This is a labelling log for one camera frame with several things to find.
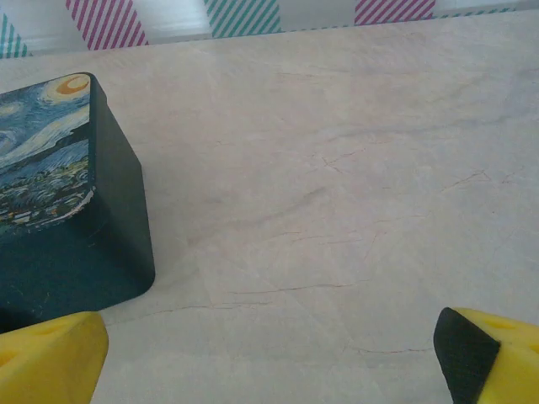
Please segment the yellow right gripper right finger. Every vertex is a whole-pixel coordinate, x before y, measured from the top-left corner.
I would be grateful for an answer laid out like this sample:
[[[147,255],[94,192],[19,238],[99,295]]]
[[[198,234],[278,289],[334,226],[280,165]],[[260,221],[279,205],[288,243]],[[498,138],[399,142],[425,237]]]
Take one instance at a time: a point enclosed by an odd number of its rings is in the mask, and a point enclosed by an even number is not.
[[[453,404],[539,404],[539,326],[446,307],[433,344]]]

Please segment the starry night printed tin box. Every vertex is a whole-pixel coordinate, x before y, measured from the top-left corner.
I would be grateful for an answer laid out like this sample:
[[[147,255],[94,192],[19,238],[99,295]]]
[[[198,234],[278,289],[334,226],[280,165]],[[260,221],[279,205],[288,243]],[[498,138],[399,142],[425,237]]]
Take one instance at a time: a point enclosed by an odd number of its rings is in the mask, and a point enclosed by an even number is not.
[[[0,334],[144,294],[141,164],[98,79],[0,93]]]

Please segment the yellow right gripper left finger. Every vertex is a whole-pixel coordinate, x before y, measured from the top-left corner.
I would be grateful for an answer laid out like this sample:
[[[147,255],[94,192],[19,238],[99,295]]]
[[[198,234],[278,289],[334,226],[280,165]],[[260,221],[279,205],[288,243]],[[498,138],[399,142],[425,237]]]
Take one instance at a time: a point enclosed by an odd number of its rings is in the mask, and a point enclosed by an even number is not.
[[[108,348],[94,311],[0,333],[0,404],[90,404]]]

